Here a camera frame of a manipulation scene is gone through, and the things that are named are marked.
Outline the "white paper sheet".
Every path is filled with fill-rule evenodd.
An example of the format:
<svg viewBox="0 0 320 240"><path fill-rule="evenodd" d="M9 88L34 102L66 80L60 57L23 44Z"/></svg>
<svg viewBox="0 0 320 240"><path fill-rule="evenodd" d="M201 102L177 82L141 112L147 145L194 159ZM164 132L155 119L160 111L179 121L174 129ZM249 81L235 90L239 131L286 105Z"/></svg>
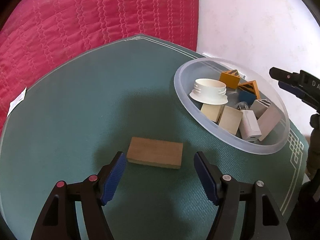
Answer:
<svg viewBox="0 0 320 240"><path fill-rule="evenodd" d="M15 107L24 100L26 92L27 87L25 87L25 89L10 103L7 117L11 114Z"/></svg>

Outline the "white phone charger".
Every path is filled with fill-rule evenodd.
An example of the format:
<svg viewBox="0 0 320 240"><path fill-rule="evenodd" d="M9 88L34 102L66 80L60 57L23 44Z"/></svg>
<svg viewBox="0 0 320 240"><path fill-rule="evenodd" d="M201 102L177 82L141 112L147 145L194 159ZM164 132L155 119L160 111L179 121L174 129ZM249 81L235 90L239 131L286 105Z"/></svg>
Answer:
<svg viewBox="0 0 320 240"><path fill-rule="evenodd" d="M239 125L240 134L243 140L253 142L258 140L262 133L255 114L252 110L241 110L242 120Z"/></svg>

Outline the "grey wooden wedge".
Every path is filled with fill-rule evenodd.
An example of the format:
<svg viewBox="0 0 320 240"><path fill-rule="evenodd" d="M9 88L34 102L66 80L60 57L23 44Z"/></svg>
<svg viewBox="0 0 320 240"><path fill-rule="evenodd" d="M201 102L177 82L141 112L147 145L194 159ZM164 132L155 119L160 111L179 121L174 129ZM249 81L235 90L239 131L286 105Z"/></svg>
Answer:
<svg viewBox="0 0 320 240"><path fill-rule="evenodd" d="M258 140L263 141L280 120L281 113L278 108L275 105L268 107L258 119L258 125L261 131L261 137Z"/></svg>

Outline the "tan wooden wedge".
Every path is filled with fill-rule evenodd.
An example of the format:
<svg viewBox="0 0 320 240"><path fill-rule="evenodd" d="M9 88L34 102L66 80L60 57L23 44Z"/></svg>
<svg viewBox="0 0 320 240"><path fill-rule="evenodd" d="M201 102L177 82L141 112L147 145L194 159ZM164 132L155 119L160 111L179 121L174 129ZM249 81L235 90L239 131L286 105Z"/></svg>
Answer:
<svg viewBox="0 0 320 240"><path fill-rule="evenodd" d="M223 108L224 105L203 104L201 107L201 113L204 114L209 120L217 123L222 114Z"/></svg>

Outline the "orange striped wedge front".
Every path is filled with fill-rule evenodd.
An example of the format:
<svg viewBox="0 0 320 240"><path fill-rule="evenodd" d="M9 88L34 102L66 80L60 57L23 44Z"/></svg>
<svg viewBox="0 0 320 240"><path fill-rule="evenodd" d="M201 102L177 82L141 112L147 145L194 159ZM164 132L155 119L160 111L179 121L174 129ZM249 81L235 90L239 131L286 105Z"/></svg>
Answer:
<svg viewBox="0 0 320 240"><path fill-rule="evenodd" d="M255 80L239 83L238 88L240 90L254 94L256 96L256 99L258 99L258 100L261 99L260 91L258 89L258 85Z"/></svg>

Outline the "red quilted blanket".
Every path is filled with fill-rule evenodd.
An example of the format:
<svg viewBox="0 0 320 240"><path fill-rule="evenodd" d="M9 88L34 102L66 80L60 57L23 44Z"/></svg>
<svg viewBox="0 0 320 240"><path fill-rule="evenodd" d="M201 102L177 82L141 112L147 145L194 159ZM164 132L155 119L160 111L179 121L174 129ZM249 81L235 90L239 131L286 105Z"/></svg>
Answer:
<svg viewBox="0 0 320 240"><path fill-rule="evenodd" d="M90 49L137 34L195 50L199 0L22 0L1 29L1 122L27 87Z"/></svg>

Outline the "beige wooden wedge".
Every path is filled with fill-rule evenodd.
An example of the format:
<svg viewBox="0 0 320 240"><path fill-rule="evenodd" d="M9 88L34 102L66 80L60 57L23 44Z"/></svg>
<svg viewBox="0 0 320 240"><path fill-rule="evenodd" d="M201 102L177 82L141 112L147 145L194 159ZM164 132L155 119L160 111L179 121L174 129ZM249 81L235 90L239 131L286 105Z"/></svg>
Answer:
<svg viewBox="0 0 320 240"><path fill-rule="evenodd" d="M233 107L225 106L219 118L218 126L228 131L232 135L236 135L243 113Z"/></svg>

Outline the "blue block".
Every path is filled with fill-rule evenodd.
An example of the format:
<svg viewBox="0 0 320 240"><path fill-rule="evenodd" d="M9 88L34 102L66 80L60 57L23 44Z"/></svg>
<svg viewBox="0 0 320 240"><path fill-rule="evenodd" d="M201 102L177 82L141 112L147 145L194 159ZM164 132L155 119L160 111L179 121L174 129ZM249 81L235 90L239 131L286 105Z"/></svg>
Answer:
<svg viewBox="0 0 320 240"><path fill-rule="evenodd" d="M248 104L248 106L251 106L253 102L257 99L257 97L255 94L252 94L244 90L240 90L238 99L240 102L245 102Z"/></svg>

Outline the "white zebra striped wedge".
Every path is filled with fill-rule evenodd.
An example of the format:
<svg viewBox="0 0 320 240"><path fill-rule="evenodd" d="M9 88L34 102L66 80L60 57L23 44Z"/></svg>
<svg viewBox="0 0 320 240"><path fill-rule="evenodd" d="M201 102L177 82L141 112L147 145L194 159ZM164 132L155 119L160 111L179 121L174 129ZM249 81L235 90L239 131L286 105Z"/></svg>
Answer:
<svg viewBox="0 0 320 240"><path fill-rule="evenodd" d="M257 99L250 106L249 110L252 110L255 117L259 119L263 113L271 106L271 102L267 99Z"/></svg>

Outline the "brown wooden block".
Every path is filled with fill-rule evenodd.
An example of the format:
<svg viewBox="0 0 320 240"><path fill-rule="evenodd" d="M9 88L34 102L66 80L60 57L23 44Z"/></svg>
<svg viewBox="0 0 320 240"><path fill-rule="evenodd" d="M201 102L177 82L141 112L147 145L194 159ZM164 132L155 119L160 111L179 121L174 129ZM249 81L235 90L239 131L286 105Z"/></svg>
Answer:
<svg viewBox="0 0 320 240"><path fill-rule="evenodd" d="M179 169L182 152L179 142L132 137L126 156L134 164Z"/></svg>

